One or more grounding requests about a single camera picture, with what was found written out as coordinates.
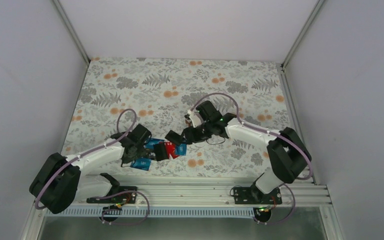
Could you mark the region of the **brown leather card holder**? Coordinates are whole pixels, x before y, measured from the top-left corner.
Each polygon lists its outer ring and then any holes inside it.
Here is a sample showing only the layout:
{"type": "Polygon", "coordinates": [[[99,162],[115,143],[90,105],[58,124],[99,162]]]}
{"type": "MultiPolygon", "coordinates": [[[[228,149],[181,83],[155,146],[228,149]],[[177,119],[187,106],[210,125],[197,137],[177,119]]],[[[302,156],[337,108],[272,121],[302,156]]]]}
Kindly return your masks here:
{"type": "Polygon", "coordinates": [[[187,124],[188,127],[190,127],[192,125],[192,123],[189,119],[185,119],[185,123],[187,124]]]}

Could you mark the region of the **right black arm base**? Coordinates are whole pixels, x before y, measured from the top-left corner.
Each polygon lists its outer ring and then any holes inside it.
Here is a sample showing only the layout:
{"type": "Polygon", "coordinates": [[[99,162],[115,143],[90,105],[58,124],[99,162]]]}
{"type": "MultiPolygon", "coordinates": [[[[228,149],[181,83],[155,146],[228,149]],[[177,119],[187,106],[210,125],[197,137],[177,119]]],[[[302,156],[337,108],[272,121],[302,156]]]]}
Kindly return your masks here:
{"type": "Polygon", "coordinates": [[[279,205],[282,204],[282,195],[279,188],[270,193],[263,193],[256,187],[243,187],[236,185],[229,194],[236,205],[279,205]]]}

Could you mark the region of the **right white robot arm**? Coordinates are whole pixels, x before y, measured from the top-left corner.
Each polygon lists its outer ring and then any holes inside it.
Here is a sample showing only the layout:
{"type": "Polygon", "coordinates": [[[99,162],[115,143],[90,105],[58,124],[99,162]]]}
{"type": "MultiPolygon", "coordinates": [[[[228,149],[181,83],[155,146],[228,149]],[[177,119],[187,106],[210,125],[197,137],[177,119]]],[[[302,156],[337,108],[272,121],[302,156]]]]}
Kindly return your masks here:
{"type": "Polygon", "coordinates": [[[241,120],[235,113],[222,114],[206,100],[184,116],[189,123],[172,142],[197,144],[213,136],[245,142],[268,154],[270,166],[253,182],[251,198],[258,204],[270,197],[270,192],[283,184],[291,184],[305,168],[309,168],[312,157],[290,127],[270,130],[241,120]]]}

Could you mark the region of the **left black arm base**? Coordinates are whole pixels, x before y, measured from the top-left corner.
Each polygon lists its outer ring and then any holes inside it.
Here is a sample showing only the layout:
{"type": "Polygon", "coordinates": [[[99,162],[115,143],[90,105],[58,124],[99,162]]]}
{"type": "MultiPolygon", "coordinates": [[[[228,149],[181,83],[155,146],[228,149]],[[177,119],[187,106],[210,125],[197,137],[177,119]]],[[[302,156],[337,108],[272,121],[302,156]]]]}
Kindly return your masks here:
{"type": "Polygon", "coordinates": [[[109,193],[105,196],[105,199],[97,199],[97,198],[87,198],[86,202],[88,204],[134,204],[136,202],[136,193],[132,191],[137,191],[138,188],[136,186],[118,186],[112,187],[109,193]]]}

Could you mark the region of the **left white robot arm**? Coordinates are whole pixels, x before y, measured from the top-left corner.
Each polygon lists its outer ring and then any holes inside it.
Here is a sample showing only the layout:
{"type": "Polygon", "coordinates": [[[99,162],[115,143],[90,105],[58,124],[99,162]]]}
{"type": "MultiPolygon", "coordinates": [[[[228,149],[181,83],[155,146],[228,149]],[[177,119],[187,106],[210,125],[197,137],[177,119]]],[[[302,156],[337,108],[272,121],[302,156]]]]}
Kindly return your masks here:
{"type": "Polygon", "coordinates": [[[109,173],[92,172],[113,161],[129,164],[144,157],[150,136],[151,132],[138,124],[89,150],[67,156],[51,154],[28,189],[36,208],[59,214],[76,201],[97,198],[114,202],[123,191],[120,183],[109,173]]]}

